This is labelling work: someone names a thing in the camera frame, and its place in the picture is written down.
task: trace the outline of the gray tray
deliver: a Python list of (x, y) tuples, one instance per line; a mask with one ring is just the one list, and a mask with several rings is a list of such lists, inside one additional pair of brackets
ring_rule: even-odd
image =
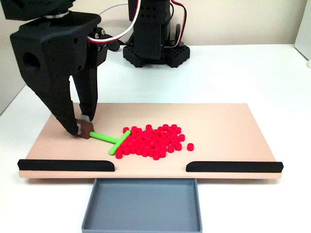
[(83, 233), (201, 233), (196, 179), (96, 179)]

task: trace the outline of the t-shaped tool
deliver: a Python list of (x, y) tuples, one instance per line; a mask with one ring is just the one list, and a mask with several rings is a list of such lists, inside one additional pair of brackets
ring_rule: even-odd
[(105, 142), (110, 142), (110, 143), (113, 143), (115, 144), (111, 150), (109, 151), (109, 154), (110, 155), (114, 155), (118, 149), (119, 146), (121, 146), (121, 143), (124, 142), (124, 140), (131, 134), (131, 131), (126, 131), (121, 138), (115, 138), (115, 137), (110, 137), (110, 136), (107, 136), (107, 135), (103, 135), (103, 134), (100, 134), (100, 133), (96, 133), (96, 132), (90, 132), (89, 133), (89, 136), (90, 137), (93, 137), (93, 138), (96, 138), (96, 139), (99, 139), (99, 140), (102, 140), (102, 141), (105, 141)]

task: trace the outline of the cable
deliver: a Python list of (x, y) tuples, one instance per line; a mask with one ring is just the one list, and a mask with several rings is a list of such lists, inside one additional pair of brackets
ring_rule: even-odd
[(170, 5), (171, 5), (171, 7), (172, 7), (172, 14), (171, 14), (171, 19), (173, 18), (173, 15), (174, 15), (174, 6), (173, 6), (173, 4), (171, 4), (170, 3)]
[(132, 27), (134, 26), (134, 24), (135, 24), (135, 22), (137, 20), (138, 14), (139, 14), (140, 4), (141, 4), (141, 0), (137, 0), (137, 5), (136, 5), (136, 11), (135, 11), (134, 19), (133, 19), (131, 25), (129, 26), (129, 28), (126, 29), (124, 32), (122, 32), (121, 34), (119, 34), (117, 36), (114, 36), (112, 38), (108, 38), (108, 39), (94, 39), (94, 38), (91, 38), (91, 37), (88, 36), (87, 37), (87, 41), (91, 42), (91, 43), (95, 43), (95, 44), (103, 44), (103, 43), (109, 43), (109, 42), (113, 42), (113, 41), (119, 40), (122, 36), (127, 34), (132, 29)]
[(106, 11), (110, 10), (111, 8), (114, 8), (116, 6), (123, 6), (123, 5), (128, 5), (128, 2), (122, 2), (122, 3), (118, 3), (116, 5), (110, 6), (107, 9), (103, 10), (102, 12), (100, 12), (99, 15), (105, 13)]
[(167, 46), (165, 48), (175, 48), (179, 45), (179, 43), (181, 42), (181, 38), (183, 37), (183, 34), (184, 34), (184, 29), (185, 29), (185, 25), (186, 25), (186, 21), (187, 21), (187, 10), (186, 8), (184, 7), (183, 4), (179, 3), (179, 2), (176, 2), (175, 0), (171, 0), (172, 3), (174, 3), (175, 5), (177, 6), (181, 6), (182, 8), (184, 8), (184, 21), (183, 21), (183, 26), (181, 28), (181, 31), (180, 31), (180, 34), (179, 34), (179, 38), (178, 38), (178, 41), (175, 43), (175, 45), (173, 46)]

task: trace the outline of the pink board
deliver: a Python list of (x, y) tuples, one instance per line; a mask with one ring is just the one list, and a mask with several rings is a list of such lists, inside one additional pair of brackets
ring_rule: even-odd
[[(80, 114), (75, 104), (75, 114)], [(77, 138), (51, 116), (26, 159), (107, 160), (114, 172), (20, 170), (24, 178), (229, 178), (275, 179), (269, 172), (186, 172), (193, 161), (275, 162), (247, 104), (111, 104), (101, 103), (93, 120), (98, 133), (120, 138), (123, 127), (177, 124), (186, 140), (183, 149), (158, 161), (135, 154), (116, 159), (113, 144)], [(187, 151), (193, 143), (194, 150)]]

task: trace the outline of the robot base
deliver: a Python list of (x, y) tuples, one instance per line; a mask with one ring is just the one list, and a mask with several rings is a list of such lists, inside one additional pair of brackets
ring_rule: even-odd
[(164, 48), (160, 60), (155, 60), (139, 57), (134, 51), (134, 45), (128, 45), (123, 49), (123, 57), (135, 67), (143, 67), (146, 64), (167, 64), (172, 68), (177, 68), (190, 58), (190, 49), (185, 45), (175, 48)]

